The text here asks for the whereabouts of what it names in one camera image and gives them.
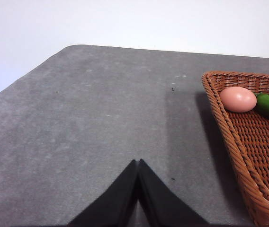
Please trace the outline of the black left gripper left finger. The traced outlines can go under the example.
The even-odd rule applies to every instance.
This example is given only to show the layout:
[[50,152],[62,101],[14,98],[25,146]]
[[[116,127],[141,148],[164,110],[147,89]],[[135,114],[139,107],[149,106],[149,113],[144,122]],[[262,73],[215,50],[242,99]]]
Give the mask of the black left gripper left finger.
[[69,227],[125,227],[137,197],[138,162],[132,160],[108,189],[77,215]]

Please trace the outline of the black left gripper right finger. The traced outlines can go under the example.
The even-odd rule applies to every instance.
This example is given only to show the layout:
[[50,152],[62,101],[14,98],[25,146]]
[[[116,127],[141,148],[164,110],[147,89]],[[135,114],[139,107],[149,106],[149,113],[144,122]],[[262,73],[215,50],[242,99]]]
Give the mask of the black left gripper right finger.
[[140,204],[152,227],[207,227],[209,223],[177,197],[144,160],[138,164]]

